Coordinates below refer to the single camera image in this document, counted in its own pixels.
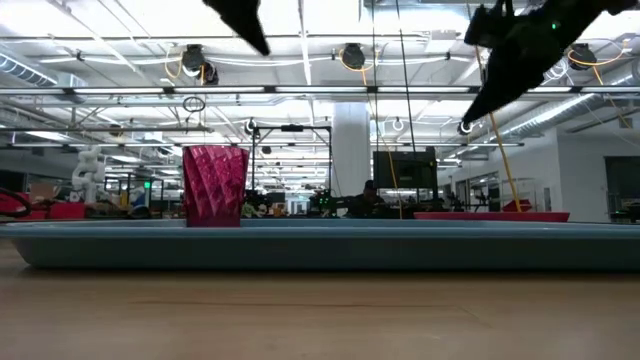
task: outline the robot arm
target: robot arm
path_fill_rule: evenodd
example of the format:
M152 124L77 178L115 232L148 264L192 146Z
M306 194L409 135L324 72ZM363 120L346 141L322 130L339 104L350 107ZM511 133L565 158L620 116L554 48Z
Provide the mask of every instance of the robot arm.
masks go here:
M505 3L507 12L503 14ZM522 16L514 16L512 0L498 0L491 10L480 6L465 42L493 51L482 90L462 118L458 132L468 134L473 121L538 87L544 73L600 13L607 10L617 15L636 4L637 0L548 0L540 9Z

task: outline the magenta faceted vase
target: magenta faceted vase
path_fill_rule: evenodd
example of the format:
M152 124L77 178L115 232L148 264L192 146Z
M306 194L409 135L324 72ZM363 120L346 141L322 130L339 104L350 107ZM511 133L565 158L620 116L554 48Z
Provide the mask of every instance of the magenta faceted vase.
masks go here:
M249 152L227 146L183 149L187 227L239 227Z

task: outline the light blue plastic tray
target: light blue plastic tray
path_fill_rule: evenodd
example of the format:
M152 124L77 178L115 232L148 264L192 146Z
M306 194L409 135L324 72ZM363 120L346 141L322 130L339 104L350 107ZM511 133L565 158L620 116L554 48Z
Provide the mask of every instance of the light blue plastic tray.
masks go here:
M640 270L632 225L419 220L181 220L0 227L42 268L234 270Z

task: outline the pillar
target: pillar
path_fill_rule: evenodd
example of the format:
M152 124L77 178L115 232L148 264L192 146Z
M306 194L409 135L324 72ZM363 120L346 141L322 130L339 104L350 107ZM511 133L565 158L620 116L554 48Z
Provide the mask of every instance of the pillar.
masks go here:
M371 178L369 111L367 104L335 103L332 129L334 196L362 193Z

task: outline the table surface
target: table surface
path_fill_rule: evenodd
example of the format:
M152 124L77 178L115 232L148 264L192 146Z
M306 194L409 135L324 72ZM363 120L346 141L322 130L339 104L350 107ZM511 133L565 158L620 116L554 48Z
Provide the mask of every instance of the table surface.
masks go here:
M48 272L0 242L1 359L618 360L640 275Z

